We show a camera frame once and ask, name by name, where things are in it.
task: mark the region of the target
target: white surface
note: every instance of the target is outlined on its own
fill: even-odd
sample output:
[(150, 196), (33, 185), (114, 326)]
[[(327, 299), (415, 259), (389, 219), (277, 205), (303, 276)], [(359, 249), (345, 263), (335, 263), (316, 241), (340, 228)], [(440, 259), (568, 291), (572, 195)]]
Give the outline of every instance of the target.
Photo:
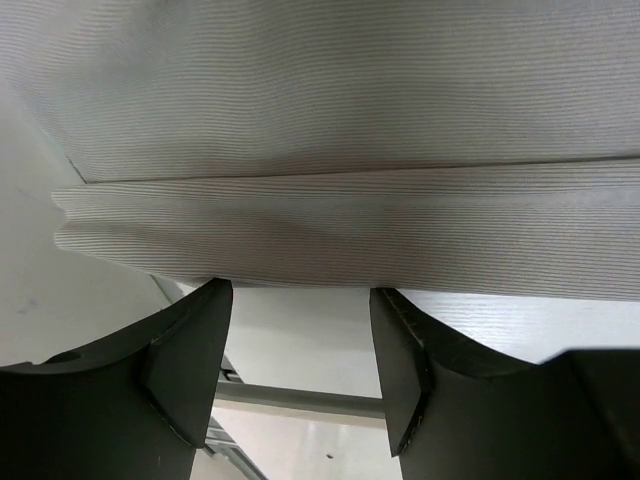
[(210, 457), (198, 450), (193, 461), (190, 480), (247, 480), (231, 463), (220, 455)]
[(402, 479), (386, 430), (220, 408), (213, 415), (270, 480)]

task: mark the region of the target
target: garment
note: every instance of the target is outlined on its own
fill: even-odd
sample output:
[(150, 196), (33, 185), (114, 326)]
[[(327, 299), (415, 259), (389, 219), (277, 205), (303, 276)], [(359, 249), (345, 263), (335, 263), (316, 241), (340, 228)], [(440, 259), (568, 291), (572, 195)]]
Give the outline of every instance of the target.
[(62, 248), (198, 283), (638, 300), (635, 2), (0, 4), (88, 185)]

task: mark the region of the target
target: fabric fold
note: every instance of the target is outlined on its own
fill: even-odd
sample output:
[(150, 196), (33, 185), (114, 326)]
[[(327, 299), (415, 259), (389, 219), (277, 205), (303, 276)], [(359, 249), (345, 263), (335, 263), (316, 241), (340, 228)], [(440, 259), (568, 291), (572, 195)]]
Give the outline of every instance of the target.
[(188, 283), (640, 298), (636, 160), (105, 183), (54, 199), (61, 248)]

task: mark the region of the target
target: striped fabric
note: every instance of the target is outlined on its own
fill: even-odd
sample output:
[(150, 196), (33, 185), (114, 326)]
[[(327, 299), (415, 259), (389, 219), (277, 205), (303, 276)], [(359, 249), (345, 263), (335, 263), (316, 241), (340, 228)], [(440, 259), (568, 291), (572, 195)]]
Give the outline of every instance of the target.
[(62, 248), (640, 299), (635, 1), (7, 0), (0, 74), (90, 183)]

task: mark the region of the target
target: metal bar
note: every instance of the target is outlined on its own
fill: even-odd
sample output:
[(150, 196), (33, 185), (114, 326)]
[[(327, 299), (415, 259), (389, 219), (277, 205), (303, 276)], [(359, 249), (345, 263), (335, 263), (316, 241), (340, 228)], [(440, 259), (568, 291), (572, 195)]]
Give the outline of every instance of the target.
[(384, 420), (382, 399), (219, 382), (216, 400)]

